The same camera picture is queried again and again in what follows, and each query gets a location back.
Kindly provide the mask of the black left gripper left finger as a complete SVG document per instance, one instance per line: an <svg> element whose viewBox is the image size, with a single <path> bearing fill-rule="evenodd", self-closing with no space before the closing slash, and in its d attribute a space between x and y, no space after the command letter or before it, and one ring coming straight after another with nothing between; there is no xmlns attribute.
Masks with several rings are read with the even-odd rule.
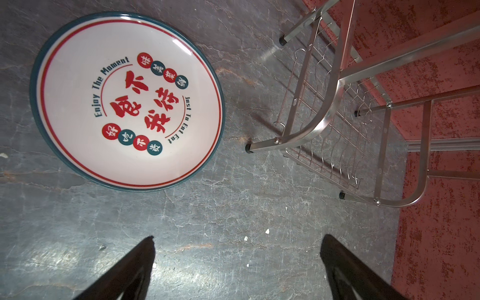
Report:
<svg viewBox="0 0 480 300"><path fill-rule="evenodd" d="M154 237L148 236L122 257L77 300L144 300L155 260Z"/></svg>

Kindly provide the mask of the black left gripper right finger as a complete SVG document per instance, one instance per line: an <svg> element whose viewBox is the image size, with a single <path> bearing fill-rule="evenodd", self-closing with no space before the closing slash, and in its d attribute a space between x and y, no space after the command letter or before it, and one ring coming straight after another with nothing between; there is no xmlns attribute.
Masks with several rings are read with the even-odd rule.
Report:
<svg viewBox="0 0 480 300"><path fill-rule="evenodd" d="M322 239L320 257L334 300L404 300L334 236Z"/></svg>

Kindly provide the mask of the stainless steel dish rack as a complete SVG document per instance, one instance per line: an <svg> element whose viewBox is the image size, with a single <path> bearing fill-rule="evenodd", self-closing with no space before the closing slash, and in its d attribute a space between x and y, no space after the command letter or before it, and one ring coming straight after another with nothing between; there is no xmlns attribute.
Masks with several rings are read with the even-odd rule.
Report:
<svg viewBox="0 0 480 300"><path fill-rule="evenodd" d="M293 99L281 133L246 146L248 153L281 150L297 165L338 186L339 198L402 208L422 199L432 178L479 180L477 171L430 168L433 108L442 101L477 95L470 86L406 101L393 102L377 75L478 40L480 14L473 12L375 57L363 59L352 45L359 10L347 1L340 24L329 14L334 1L323 1L286 34L285 45L306 28L310 37L302 58L294 61ZM419 173L414 192L399 200L382 197L386 151L393 111L422 107Z"/></svg>

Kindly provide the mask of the white plate red characters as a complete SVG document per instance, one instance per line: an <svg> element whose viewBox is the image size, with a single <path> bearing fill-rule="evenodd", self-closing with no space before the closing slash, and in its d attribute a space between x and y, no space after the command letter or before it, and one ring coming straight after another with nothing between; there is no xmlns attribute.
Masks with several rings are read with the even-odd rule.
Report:
<svg viewBox="0 0 480 300"><path fill-rule="evenodd" d="M198 173L215 155L225 99L202 51L140 14L102 12L57 30L30 81L39 132L85 178L156 191Z"/></svg>

